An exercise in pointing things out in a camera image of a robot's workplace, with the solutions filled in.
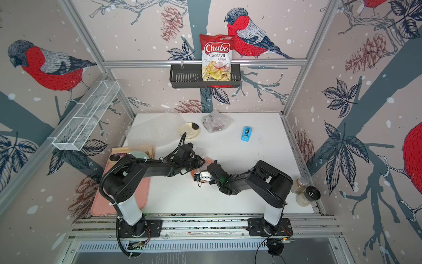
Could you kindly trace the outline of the clear bubble wrap sheet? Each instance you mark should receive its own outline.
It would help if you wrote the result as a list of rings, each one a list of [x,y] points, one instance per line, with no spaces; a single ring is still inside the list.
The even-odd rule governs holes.
[[[226,130],[233,122],[234,120],[230,116],[218,111],[213,111],[202,117],[202,124],[210,134]]]
[[[194,151],[195,151],[195,153],[196,153],[196,155],[198,155],[198,156],[200,156],[202,159],[206,159],[206,158],[210,158],[208,155],[207,155],[207,153],[206,153],[206,151],[205,151],[205,149],[204,148],[200,148],[200,147],[195,147],[195,149],[194,149]]]

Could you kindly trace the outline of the blue tape dispenser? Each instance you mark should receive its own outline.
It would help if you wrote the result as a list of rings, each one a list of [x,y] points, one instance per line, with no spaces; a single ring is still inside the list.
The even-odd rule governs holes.
[[[251,138],[251,133],[252,133],[252,128],[245,126],[242,131],[241,140],[244,142],[249,142]]]

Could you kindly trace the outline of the orange plastic plate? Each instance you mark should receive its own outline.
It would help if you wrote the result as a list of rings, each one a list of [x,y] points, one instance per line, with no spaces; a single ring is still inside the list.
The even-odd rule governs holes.
[[[203,164],[200,168],[197,168],[197,169],[192,170],[190,173],[191,173],[191,176],[192,176],[193,180],[198,180],[198,175],[199,175],[202,171],[207,170],[208,166],[209,166],[210,164],[212,164],[213,162],[214,162],[214,161],[213,161],[212,159],[210,159],[210,158],[206,158],[206,159],[205,159],[205,163],[204,163],[204,164]]]

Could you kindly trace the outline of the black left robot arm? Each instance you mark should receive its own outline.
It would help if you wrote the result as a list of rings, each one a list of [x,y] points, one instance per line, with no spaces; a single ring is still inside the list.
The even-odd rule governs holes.
[[[130,227],[144,227],[145,217],[139,208],[135,191],[144,178],[173,177],[199,169],[205,159],[197,155],[183,134],[178,147],[160,159],[136,158],[127,154],[102,177],[99,192],[115,208],[118,217]]]

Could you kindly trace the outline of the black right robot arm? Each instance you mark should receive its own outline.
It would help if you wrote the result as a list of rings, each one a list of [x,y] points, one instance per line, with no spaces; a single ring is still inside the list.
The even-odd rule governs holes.
[[[293,179],[260,160],[254,167],[240,174],[228,174],[221,165],[214,161],[207,167],[220,192],[225,195],[237,195],[244,190],[254,190],[266,203],[263,221],[272,227],[279,225],[282,211],[287,205],[286,199],[293,185]]]

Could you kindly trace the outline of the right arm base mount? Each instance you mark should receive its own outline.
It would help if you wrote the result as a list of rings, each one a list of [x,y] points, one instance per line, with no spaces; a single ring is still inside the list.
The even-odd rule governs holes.
[[[292,236],[292,225],[288,218],[281,218],[277,225],[271,225],[264,218],[249,218],[246,230],[253,237]]]

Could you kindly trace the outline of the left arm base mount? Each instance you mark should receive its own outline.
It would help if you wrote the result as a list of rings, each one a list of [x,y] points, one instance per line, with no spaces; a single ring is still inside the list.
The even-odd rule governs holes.
[[[119,220],[116,231],[119,238],[159,238],[162,225],[162,220],[140,220],[133,226]]]

